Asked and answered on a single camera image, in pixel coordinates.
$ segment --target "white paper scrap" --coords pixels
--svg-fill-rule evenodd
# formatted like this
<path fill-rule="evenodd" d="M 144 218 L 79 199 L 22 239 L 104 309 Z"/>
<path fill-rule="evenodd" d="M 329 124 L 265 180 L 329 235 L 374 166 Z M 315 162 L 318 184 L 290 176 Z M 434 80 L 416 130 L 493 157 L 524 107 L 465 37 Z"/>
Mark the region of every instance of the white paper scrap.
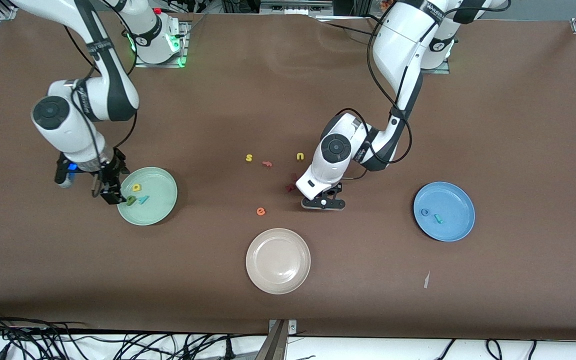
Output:
<path fill-rule="evenodd" d="M 424 289 L 428 289 L 428 281 L 430 281 L 430 271 L 428 271 L 428 275 L 425 277 L 425 282 L 423 282 Z"/>

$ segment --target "black strap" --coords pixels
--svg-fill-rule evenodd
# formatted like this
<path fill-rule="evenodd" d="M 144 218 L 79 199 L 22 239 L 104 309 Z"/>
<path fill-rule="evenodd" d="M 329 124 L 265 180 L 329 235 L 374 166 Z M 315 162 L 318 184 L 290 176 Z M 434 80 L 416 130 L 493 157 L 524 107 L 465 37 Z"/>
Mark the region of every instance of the black strap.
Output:
<path fill-rule="evenodd" d="M 445 48 L 452 43 L 454 38 L 455 35 L 452 35 L 447 39 L 433 38 L 432 41 L 430 41 L 430 45 L 428 45 L 428 49 L 433 53 L 439 53 L 440 51 L 445 50 Z"/>
<path fill-rule="evenodd" d="M 81 105 L 81 111 L 83 112 L 83 114 L 88 118 L 88 120 L 92 121 L 93 123 L 101 121 L 97 116 L 95 116 L 95 113 L 92 111 L 86 82 L 79 80 L 75 86 L 77 91 L 77 98 L 79 99 L 79 104 Z"/>
<path fill-rule="evenodd" d="M 417 9 L 423 11 L 426 15 L 430 16 L 435 23 L 441 24 L 446 17 L 446 13 L 444 13 L 439 7 L 436 7 L 430 1 L 427 0 L 399 0 L 399 3 L 408 4 L 412 7 L 416 7 Z"/>
<path fill-rule="evenodd" d="M 144 32 L 143 34 L 132 34 L 132 39 L 135 41 L 135 43 L 137 43 L 137 45 L 151 45 L 151 41 L 153 41 L 153 39 L 159 36 L 160 32 L 162 32 L 162 18 L 159 16 L 155 16 L 155 18 L 157 19 L 157 22 L 153 28 Z"/>
<path fill-rule="evenodd" d="M 117 12 L 120 12 L 126 6 L 126 2 L 128 2 L 128 0 L 119 0 L 117 1 L 117 5 L 114 5 L 112 8 L 115 9 Z"/>
<path fill-rule="evenodd" d="M 99 41 L 90 42 L 86 44 L 86 49 L 88 54 L 95 60 L 99 60 L 99 53 L 114 48 L 112 40 L 109 38 L 103 38 Z"/>
<path fill-rule="evenodd" d="M 463 2 L 459 7 L 480 8 L 484 5 L 485 2 L 486 0 L 463 0 Z M 469 10 L 469 9 L 457 10 L 457 12 L 455 12 L 454 14 L 454 17 L 452 18 L 452 21 L 459 24 L 470 24 L 473 21 L 475 21 L 475 18 L 477 18 L 477 14 L 479 12 L 480 10 Z"/>
<path fill-rule="evenodd" d="M 373 143 L 378 133 L 379 130 L 377 130 L 375 126 L 370 128 L 370 131 L 368 131 L 368 135 L 365 137 L 365 139 L 363 139 L 363 143 L 361 144 L 361 146 L 359 146 L 359 150 L 357 150 L 357 153 L 355 153 L 354 155 L 353 159 L 355 162 L 358 163 L 362 162 L 362 160 L 366 156 L 366 153 L 368 152 L 368 149 L 370 148 L 370 145 Z"/>

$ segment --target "white floor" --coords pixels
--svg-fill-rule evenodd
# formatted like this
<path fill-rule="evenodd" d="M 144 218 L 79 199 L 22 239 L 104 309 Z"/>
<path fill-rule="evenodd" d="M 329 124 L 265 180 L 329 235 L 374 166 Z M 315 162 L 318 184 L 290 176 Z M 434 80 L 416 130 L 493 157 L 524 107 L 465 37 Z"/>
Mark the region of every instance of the white floor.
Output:
<path fill-rule="evenodd" d="M 123 340 L 123 335 L 99 335 L 107 340 Z M 149 344 L 160 335 L 153 335 L 141 344 Z M 175 335 L 175 340 L 167 337 L 154 347 L 173 351 L 180 349 L 186 335 Z M 235 354 L 248 354 L 258 351 L 265 340 L 264 336 L 239 337 L 232 340 Z M 374 339 L 352 337 L 290 337 L 286 360 L 302 360 L 310 356 L 313 360 L 436 360 L 450 340 L 447 339 Z M 0 337 L 0 350 L 7 341 Z M 65 342 L 71 360 L 82 360 L 82 356 L 71 342 Z M 99 342 L 90 338 L 81 339 L 77 344 L 89 360 L 112 360 L 121 347 L 118 342 Z M 532 346 L 531 341 L 499 341 L 503 360 L 526 360 Z M 32 346 L 27 349 L 34 354 Z M 122 359 L 128 359 L 140 349 L 134 346 Z M 197 356 L 199 359 L 215 359 L 224 355 L 225 343 L 218 342 Z M 23 360 L 20 350 L 11 348 L 8 360 Z M 154 352 L 141 354 L 140 360 L 159 360 Z M 484 340 L 457 340 L 445 360 L 493 360 L 487 353 Z M 576 360 L 576 341 L 539 341 L 532 360 Z"/>

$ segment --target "wire bundle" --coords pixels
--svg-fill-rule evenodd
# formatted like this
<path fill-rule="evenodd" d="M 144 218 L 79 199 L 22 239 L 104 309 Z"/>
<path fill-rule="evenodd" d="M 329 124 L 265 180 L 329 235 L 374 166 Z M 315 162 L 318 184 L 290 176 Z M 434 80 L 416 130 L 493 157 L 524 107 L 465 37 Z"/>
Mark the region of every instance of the wire bundle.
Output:
<path fill-rule="evenodd" d="M 37 327 L 14 326 L 13 322 L 33 324 Z M 231 339 L 249 337 L 251 335 L 229 334 L 216 335 L 214 333 L 201 334 L 192 339 L 193 335 L 188 334 L 183 342 L 183 346 L 178 349 L 176 336 L 183 335 L 176 332 L 136 332 L 124 335 L 121 340 L 103 339 L 96 335 L 85 335 L 73 337 L 73 329 L 69 324 L 81 324 L 74 321 L 43 321 L 41 319 L 29 319 L 25 317 L 0 316 L 0 335 L 8 344 L 0 352 L 2 359 L 6 358 L 10 347 L 21 351 L 24 360 L 69 360 L 82 358 L 91 360 L 82 350 L 78 342 L 84 339 L 92 339 L 101 343 L 121 344 L 119 350 L 114 354 L 112 360 L 137 360 L 147 353 L 156 353 L 160 360 L 195 360 L 195 358 L 210 346 L 226 341 L 226 354 L 224 360 L 234 358 Z M 170 339 L 173 342 L 172 351 L 157 347 L 157 343 Z M 66 343 L 72 343 L 76 349 L 76 355 L 69 354 Z M 136 353 L 128 357 L 130 351 Z"/>

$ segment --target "light green plate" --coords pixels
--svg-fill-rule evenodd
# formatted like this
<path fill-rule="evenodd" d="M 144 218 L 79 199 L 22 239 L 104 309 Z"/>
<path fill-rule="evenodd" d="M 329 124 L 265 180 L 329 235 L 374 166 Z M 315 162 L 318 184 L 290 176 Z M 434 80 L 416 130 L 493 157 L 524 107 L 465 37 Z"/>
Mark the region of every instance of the light green plate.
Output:
<path fill-rule="evenodd" d="M 133 185 L 141 185 L 141 191 L 133 191 Z M 177 183 L 170 173 L 158 167 L 144 167 L 131 173 L 121 184 L 124 198 L 137 198 L 132 205 L 119 203 L 119 214 L 128 223 L 145 226 L 162 221 L 177 202 Z M 149 196 L 140 204 L 139 198 Z"/>

